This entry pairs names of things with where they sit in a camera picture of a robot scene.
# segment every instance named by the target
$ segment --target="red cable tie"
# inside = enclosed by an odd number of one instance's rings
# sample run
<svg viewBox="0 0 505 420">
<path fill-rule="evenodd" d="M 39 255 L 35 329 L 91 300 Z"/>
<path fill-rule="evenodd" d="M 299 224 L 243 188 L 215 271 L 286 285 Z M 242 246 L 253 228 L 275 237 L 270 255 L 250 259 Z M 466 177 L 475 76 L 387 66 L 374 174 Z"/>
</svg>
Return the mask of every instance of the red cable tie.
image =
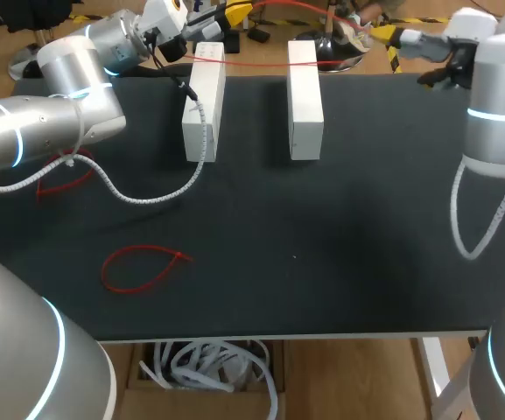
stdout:
<svg viewBox="0 0 505 420">
<path fill-rule="evenodd" d="M 73 149 L 65 150 L 64 155 L 71 153 L 71 152 L 73 152 Z M 93 154 L 90 151 L 88 151 L 87 149 L 78 149 L 77 153 L 80 155 L 86 156 L 87 158 L 91 158 L 91 159 L 95 160 L 93 157 Z M 60 158 L 60 155 L 54 155 L 54 156 L 50 157 L 46 161 L 44 166 L 49 165 L 51 162 L 53 162 L 54 160 L 56 160 L 58 158 Z M 77 178 L 75 181 L 69 182 L 64 185 L 54 186 L 52 188 L 46 188 L 46 189 L 42 189 L 42 179 L 39 179 L 39 182 L 37 183 L 37 187 L 36 187 L 36 201 L 39 202 L 39 198 L 41 195 L 59 193 L 60 191 L 64 191 L 68 188 L 73 188 L 74 186 L 81 184 L 82 182 L 86 181 L 93 174 L 94 171 L 95 170 L 93 168 L 90 168 L 87 171 L 87 173 L 85 173 L 80 178 Z"/>
<path fill-rule="evenodd" d="M 106 278 L 106 269 L 109 266 L 109 264 L 113 260 L 115 260 L 118 256 L 122 256 L 124 254 L 128 254 L 131 251 L 140 250 L 140 249 L 150 249 L 152 251 L 165 252 L 167 254 L 173 255 L 173 257 L 172 257 L 171 261 L 168 263 L 168 265 L 166 266 L 166 268 L 163 271 L 161 271 L 158 274 L 158 276 L 156 276 L 155 278 L 150 280 L 148 283 L 144 283 L 141 286 L 127 288 L 127 289 L 118 288 L 118 287 L 114 287 L 114 286 L 110 285 L 108 283 L 107 278 Z M 171 249 L 159 247 L 157 245 L 131 245 L 129 247 L 120 248 L 117 251 L 115 251 L 113 254 L 109 255 L 109 257 L 106 259 L 106 261 L 102 265 L 101 282 L 105 288 L 107 288 L 109 291 L 113 291 L 114 293 L 122 293 L 122 294 L 138 293 L 140 291 L 144 291 L 145 289 L 149 289 L 154 283 L 161 280 L 166 275 L 166 273 L 168 273 L 170 271 L 170 269 L 174 266 L 174 264 L 176 263 L 176 261 L 178 259 L 187 260 L 189 262 L 193 261 L 192 257 L 182 254 L 180 251 L 173 251 Z"/>
</svg>

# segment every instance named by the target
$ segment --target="wooden floor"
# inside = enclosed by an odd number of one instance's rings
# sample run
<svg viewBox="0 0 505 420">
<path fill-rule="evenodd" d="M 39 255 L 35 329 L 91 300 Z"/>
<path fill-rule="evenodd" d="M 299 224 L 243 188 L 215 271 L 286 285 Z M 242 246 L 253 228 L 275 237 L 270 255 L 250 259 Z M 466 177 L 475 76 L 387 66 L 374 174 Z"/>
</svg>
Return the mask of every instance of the wooden floor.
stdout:
<svg viewBox="0 0 505 420">
<path fill-rule="evenodd" d="M 505 0 L 479 0 L 497 14 L 505 13 Z M 311 0 L 324 5 L 326 0 Z M 77 13 L 107 15 L 121 8 L 141 12 L 144 0 L 85 0 L 75 5 Z M 399 18 L 446 18 L 468 0 L 406 0 L 397 12 Z M 266 18 L 303 18 L 313 20 L 310 11 L 272 5 Z M 415 26 L 428 32 L 440 32 L 441 24 Z M 54 33 L 64 36 L 79 26 L 71 21 L 60 25 Z M 265 27 L 272 37 L 261 45 L 242 36 L 242 52 L 228 56 L 231 60 L 256 63 L 284 62 L 286 40 L 304 28 Z M 33 41 L 32 34 L 9 34 L 0 28 L 0 97 L 11 93 L 13 82 L 7 75 L 7 63 L 19 48 Z M 405 72 L 422 72 L 431 67 L 420 59 L 401 59 Z M 256 68 L 231 66 L 230 75 L 284 74 L 285 67 Z M 365 60 L 348 74 L 390 74 L 386 52 L 376 46 Z M 465 339 L 443 339 L 451 375 L 470 354 Z M 116 366 L 119 404 L 116 419 L 234 419 L 265 418 L 269 399 L 264 394 L 190 395 L 157 393 L 128 389 L 127 382 L 131 346 L 106 346 Z M 417 358 L 406 339 L 300 340 L 286 342 L 285 387 L 280 398 L 280 419 L 354 419 L 354 420 L 421 420 L 428 415 L 423 383 L 417 374 Z"/>
</svg>

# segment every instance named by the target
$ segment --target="black table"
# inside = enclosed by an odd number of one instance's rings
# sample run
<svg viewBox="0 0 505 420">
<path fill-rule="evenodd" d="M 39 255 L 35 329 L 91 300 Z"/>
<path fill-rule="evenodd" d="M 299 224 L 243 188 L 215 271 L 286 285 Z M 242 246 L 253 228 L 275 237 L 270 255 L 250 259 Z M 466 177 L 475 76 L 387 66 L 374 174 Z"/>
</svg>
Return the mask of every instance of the black table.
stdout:
<svg viewBox="0 0 505 420">
<path fill-rule="evenodd" d="M 472 331 L 505 302 L 505 221 L 467 262 L 449 225 L 468 95 L 432 93 L 411 75 L 320 77 L 320 161 L 292 162 L 281 77 L 229 78 L 218 161 L 181 198 L 115 199 L 97 176 L 43 197 L 0 196 L 0 262 L 98 340 Z M 167 79 L 115 80 L 128 126 L 89 149 L 120 191 L 155 197 L 183 185 L 185 98 Z M 46 95 L 42 80 L 17 95 Z M 0 172 L 24 178 L 42 161 Z M 77 164 L 74 173 L 86 168 Z M 59 168 L 45 185 L 73 177 Z M 505 181 L 465 175 L 461 233 L 474 244 Z M 102 286 L 105 258 L 149 243 L 182 251 L 167 278 L 135 295 Z M 154 277 L 168 255 L 127 255 L 110 281 Z"/>
</svg>

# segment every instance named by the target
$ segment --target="white spiral cable wrap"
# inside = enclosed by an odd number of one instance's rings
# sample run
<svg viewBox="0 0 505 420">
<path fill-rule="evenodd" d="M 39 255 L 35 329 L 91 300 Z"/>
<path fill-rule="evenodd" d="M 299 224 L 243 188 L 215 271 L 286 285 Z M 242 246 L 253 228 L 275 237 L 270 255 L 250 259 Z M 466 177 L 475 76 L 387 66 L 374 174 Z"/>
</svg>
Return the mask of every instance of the white spiral cable wrap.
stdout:
<svg viewBox="0 0 505 420">
<path fill-rule="evenodd" d="M 171 192 L 170 194 L 166 194 L 162 197 L 156 197 L 155 199 L 132 199 L 131 197 L 127 197 L 123 195 L 121 192 L 117 190 L 117 188 L 112 184 L 112 181 L 106 174 L 106 172 L 92 159 L 89 157 L 85 157 L 82 155 L 74 155 L 73 153 L 67 156 L 62 156 L 59 159 L 54 160 L 51 162 L 49 165 L 45 166 L 42 168 L 40 171 L 34 173 L 31 175 L 29 178 L 24 179 L 20 182 L 17 182 L 16 184 L 13 185 L 7 185 L 7 186 L 0 186 L 0 194 L 3 193 L 12 193 L 14 191 L 20 190 L 21 188 L 24 188 L 26 186 L 29 186 L 30 184 L 38 181 L 42 177 L 44 177 L 48 172 L 50 172 L 52 169 L 56 168 L 57 166 L 61 165 L 62 163 L 66 162 L 67 160 L 73 158 L 75 160 L 80 160 L 81 162 L 86 163 L 87 165 L 91 166 L 95 172 L 102 178 L 108 189 L 121 201 L 124 201 L 129 204 L 134 204 L 134 205 L 148 205 L 148 204 L 157 204 L 161 203 L 170 199 L 173 199 L 175 197 L 178 197 L 180 194 L 185 193 L 196 181 L 196 179 L 199 177 L 201 173 L 201 169 L 203 168 L 203 164 L 206 161 L 206 152 L 207 152 L 207 123 L 206 123 L 206 113 L 203 109 L 203 105 L 200 102 L 200 100 L 196 100 L 196 106 L 198 107 L 198 110 L 200 112 L 200 120 L 201 120 L 201 132 L 202 132 L 202 138 L 201 138 L 201 154 L 200 154 L 200 160 L 198 162 L 198 166 L 196 167 L 195 172 L 193 173 L 192 177 L 186 182 L 185 185 L 180 187 L 177 191 Z M 79 149 L 78 145 L 81 144 L 80 141 L 77 142 L 75 145 L 76 149 Z"/>
<path fill-rule="evenodd" d="M 172 350 L 172 342 L 158 341 L 155 343 L 155 352 L 153 354 L 154 372 L 142 360 L 139 361 L 139 366 L 154 382 L 164 389 L 210 389 L 235 392 L 235 382 L 247 376 L 249 364 L 253 362 L 262 370 L 262 374 L 256 380 L 261 381 L 265 378 L 268 386 L 271 405 L 267 418 L 268 420 L 275 420 L 277 416 L 277 390 L 269 368 L 270 352 L 262 341 L 253 341 L 262 348 L 265 360 L 226 341 L 199 340 L 189 343 L 174 354 L 171 359 L 170 369 L 172 378 L 176 381 L 174 383 L 168 382 L 163 376 L 163 369 L 166 368 Z M 190 352 L 192 353 L 188 362 L 180 365 L 183 356 Z M 242 366 L 236 381 L 222 382 L 207 375 L 217 373 L 224 362 L 234 357 L 239 359 Z"/>
<path fill-rule="evenodd" d="M 458 221 L 458 195 L 459 195 L 459 187 L 460 181 L 462 180 L 462 174 L 464 173 L 464 169 L 466 166 L 464 162 L 460 162 L 459 169 L 456 171 L 456 175 L 454 177 L 454 182 L 452 183 L 452 191 L 451 191 L 451 229 L 452 236 L 454 238 L 454 242 L 456 243 L 456 248 L 460 252 L 460 254 L 466 258 L 467 260 L 475 260 L 483 250 L 487 247 L 491 239 L 494 237 L 497 228 L 501 224 L 503 220 L 503 216 L 505 215 L 505 197 L 497 210 L 495 211 L 495 215 L 487 228 L 486 233 L 483 235 L 481 240 L 478 242 L 478 245 L 474 248 L 472 252 L 469 252 L 464 246 L 464 242 L 460 237 L 459 231 L 459 221 Z"/>
</svg>

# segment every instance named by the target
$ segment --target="white block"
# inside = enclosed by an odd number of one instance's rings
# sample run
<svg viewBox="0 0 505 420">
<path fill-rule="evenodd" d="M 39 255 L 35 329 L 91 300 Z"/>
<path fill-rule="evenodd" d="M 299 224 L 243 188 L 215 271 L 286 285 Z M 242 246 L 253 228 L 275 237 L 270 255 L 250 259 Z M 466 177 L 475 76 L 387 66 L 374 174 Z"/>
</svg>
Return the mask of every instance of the white block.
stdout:
<svg viewBox="0 0 505 420">
<path fill-rule="evenodd" d="M 225 50 L 222 42 L 200 42 L 196 48 L 196 57 L 224 60 Z M 195 60 L 190 76 L 190 87 L 203 104 L 207 122 L 206 162 L 214 162 L 217 156 L 217 141 L 221 126 L 223 95 L 225 93 L 225 65 Z M 190 98 L 186 98 L 182 115 L 182 132 L 186 159 L 190 162 L 200 160 L 201 122 L 200 112 Z"/>
<path fill-rule="evenodd" d="M 314 41 L 289 41 L 289 63 L 316 61 Z M 324 113 L 316 65 L 289 66 L 287 74 L 291 159 L 320 159 Z"/>
</svg>

